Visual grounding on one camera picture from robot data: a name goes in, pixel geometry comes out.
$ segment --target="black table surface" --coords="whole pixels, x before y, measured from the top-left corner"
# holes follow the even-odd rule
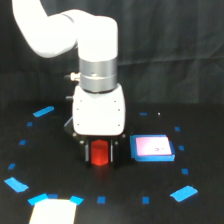
[[[33,116],[46,106],[55,109]],[[224,107],[128,104],[126,109],[133,134],[168,136],[176,152],[174,162],[133,162],[127,136],[117,169],[86,168],[79,142],[63,130],[71,103],[9,105],[0,119],[0,223],[29,223],[33,207],[27,200],[43,193],[58,194],[59,199],[83,198],[75,224],[224,223]],[[8,170],[11,163],[16,166]],[[189,175],[183,175],[182,168]],[[10,177],[29,188],[16,193],[4,182]],[[198,193],[175,201],[170,194],[185,186]],[[98,204],[98,196],[105,196],[106,203]],[[142,204],[144,196],[150,198],[149,204]]]

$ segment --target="blue square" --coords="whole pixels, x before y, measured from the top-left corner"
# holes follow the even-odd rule
[[[72,196],[70,198],[70,201],[77,204],[77,205],[80,205],[82,202],[83,202],[84,199],[82,198],[79,198],[79,197],[76,197],[76,196]]]
[[[180,131],[180,128],[179,127],[175,127],[175,131]]]
[[[97,203],[98,204],[105,204],[105,201],[106,201],[105,197],[100,196],[100,197],[98,197]]]
[[[184,146],[183,146],[183,145],[179,145],[179,149],[180,149],[181,151],[184,151]]]
[[[26,144],[26,140],[21,140],[19,145],[25,145]]]
[[[188,169],[182,169],[182,174],[188,175]]]
[[[9,169],[9,170],[12,170],[12,169],[15,167],[15,165],[16,165],[16,164],[11,163],[11,164],[9,165],[8,169]]]
[[[28,122],[28,123],[27,123],[27,127],[31,127],[32,125],[33,125],[32,122]]]
[[[50,199],[57,199],[58,198],[58,195],[57,194],[48,194],[47,196]]]
[[[147,113],[143,112],[143,113],[140,113],[141,116],[147,116]]]
[[[149,197],[142,197],[142,204],[149,204]]]

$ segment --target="red block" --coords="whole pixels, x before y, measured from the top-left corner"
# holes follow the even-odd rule
[[[107,141],[96,140],[91,142],[91,163],[97,166],[109,162],[109,146]]]

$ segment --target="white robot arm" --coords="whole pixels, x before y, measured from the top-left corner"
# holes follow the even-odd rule
[[[116,21],[81,10],[47,16],[40,0],[12,0],[12,7],[25,40],[39,56],[52,58],[78,47],[80,82],[73,96],[75,131],[82,135],[121,134],[125,102],[117,83]]]

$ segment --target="black background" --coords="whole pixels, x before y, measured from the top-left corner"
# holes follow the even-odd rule
[[[49,105],[55,110],[33,116]],[[62,128],[71,115],[69,103],[11,104],[0,120],[1,222],[29,223],[33,207],[27,200],[46,193],[58,194],[59,199],[69,200],[72,195],[84,199],[75,224],[223,224],[223,113],[223,106],[127,105],[134,134],[166,134],[174,145],[174,162],[131,161],[128,136],[117,169],[108,165],[87,169],[79,143]],[[26,144],[19,146],[22,139]],[[11,163],[16,166],[8,170]],[[189,175],[183,175],[182,168]],[[16,193],[4,183],[10,177],[29,189]],[[170,197],[185,186],[198,193],[182,202]],[[106,197],[104,205],[97,204],[98,196]],[[142,204],[143,196],[150,198],[149,205]]]
[[[80,9],[114,18],[118,75],[126,102],[223,103],[224,2],[220,0],[41,0],[48,15]],[[36,55],[0,3],[0,105],[63,100],[78,72],[77,49],[51,59]]]

